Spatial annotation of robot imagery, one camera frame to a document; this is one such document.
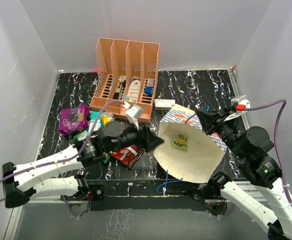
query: tabletop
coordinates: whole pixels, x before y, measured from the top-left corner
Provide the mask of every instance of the tabletop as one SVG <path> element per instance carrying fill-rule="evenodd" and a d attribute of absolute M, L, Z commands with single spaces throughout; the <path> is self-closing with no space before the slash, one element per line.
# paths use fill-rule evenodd
<path fill-rule="evenodd" d="M 89 105 L 98 85 L 98 74 L 61 73 L 57 80 L 45 131 L 41 140 L 37 159 L 57 153 L 70 144 L 72 139 L 59 133 L 58 126 L 62 109 Z M 210 110 L 219 110 L 230 105 L 235 96 L 228 71 L 225 70 L 181 70 L 160 71 L 156 89 L 156 99 L 175 99 L 176 103 L 192 110 L 209 106 Z M 152 131 L 157 132 L 159 121 L 166 111 L 154 111 L 151 122 Z M 239 128 L 244 130 L 240 119 Z M 232 178 L 243 178 L 238 169 L 240 161 L 233 158 L 227 150 L 215 172 L 223 171 Z M 117 160 L 89 166 L 85 169 L 73 170 L 60 177 L 84 174 L 88 180 L 155 180 L 163 179 L 165 171 L 154 158 L 153 152 L 144 153 L 141 159 L 128 169 Z"/>

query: white wall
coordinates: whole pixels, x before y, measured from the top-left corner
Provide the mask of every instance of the white wall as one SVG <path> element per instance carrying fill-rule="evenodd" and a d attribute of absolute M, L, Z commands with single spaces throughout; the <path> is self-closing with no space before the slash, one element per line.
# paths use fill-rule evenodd
<path fill-rule="evenodd" d="M 20 1 L 0 0 L 0 177 L 3 163 L 34 159 L 57 73 Z M 10 213 L 0 203 L 0 240 Z"/>
<path fill-rule="evenodd" d="M 240 93 L 249 97 L 252 106 L 280 98 L 288 101 L 279 125 L 279 146 L 292 192 L 292 1 L 271 3 L 237 66 L 236 76 Z M 278 110 L 276 106 L 249 113 L 250 125 L 266 128 L 273 138 Z"/>
<path fill-rule="evenodd" d="M 271 0 L 21 0 L 59 70 L 92 71 L 100 37 L 161 43 L 161 70 L 237 65 Z"/>

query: white box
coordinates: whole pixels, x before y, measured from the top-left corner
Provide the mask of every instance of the white box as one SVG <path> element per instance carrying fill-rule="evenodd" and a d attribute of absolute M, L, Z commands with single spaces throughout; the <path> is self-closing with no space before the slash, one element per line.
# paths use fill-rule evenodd
<path fill-rule="evenodd" d="M 155 110 L 169 111 L 175 104 L 174 99 L 155 99 Z"/>

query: plastic desk organizer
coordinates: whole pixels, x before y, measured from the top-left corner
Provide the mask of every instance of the plastic desk organizer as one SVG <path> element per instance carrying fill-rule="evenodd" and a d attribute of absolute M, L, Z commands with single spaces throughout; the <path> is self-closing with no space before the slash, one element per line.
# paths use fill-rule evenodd
<path fill-rule="evenodd" d="M 141 87 L 137 102 L 144 109 L 141 122 L 149 123 L 158 81 L 159 43 L 128 41 L 100 38 L 96 46 L 99 82 L 90 102 L 93 111 L 99 111 L 113 96 L 119 84 L 119 78 L 126 75 L 126 86 L 120 100 L 128 94 L 132 79 L 140 79 Z M 147 79 L 154 79 L 152 95 L 144 93 Z M 126 119 L 126 109 L 119 103 L 106 108 L 116 118 Z"/>

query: small box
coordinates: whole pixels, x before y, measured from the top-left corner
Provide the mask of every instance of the small box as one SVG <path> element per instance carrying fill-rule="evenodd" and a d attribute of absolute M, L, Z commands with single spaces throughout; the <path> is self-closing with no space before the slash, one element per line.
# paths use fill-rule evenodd
<path fill-rule="evenodd" d="M 155 110 L 169 111 L 175 104 L 174 99 L 155 99 Z"/>
<path fill-rule="evenodd" d="M 118 81 L 120 84 L 123 84 L 127 80 L 127 76 L 122 76 Z"/>
<path fill-rule="evenodd" d="M 154 87 L 155 80 L 153 78 L 148 78 L 147 87 Z"/>

